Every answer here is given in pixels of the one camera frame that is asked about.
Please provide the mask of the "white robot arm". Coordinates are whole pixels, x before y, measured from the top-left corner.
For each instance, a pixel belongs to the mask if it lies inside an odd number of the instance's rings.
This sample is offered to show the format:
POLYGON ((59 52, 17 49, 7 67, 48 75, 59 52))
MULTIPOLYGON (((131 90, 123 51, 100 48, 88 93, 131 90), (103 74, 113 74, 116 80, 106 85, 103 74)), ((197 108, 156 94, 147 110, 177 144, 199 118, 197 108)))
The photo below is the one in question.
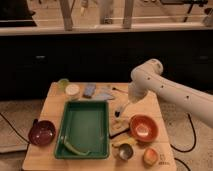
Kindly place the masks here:
POLYGON ((152 91, 213 128, 213 95, 163 78, 162 72, 163 65, 157 59, 150 59, 135 67, 128 85, 129 100, 137 103, 152 91))

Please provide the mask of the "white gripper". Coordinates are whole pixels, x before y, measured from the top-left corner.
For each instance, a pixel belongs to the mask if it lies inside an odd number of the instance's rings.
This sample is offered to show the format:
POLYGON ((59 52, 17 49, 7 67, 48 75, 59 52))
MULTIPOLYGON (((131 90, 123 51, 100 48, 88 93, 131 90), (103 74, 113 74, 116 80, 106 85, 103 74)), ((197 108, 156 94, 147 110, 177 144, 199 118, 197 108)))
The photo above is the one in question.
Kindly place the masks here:
POLYGON ((147 91, 138 87, 134 82, 128 85, 128 99, 131 103, 137 103, 147 95, 147 91))

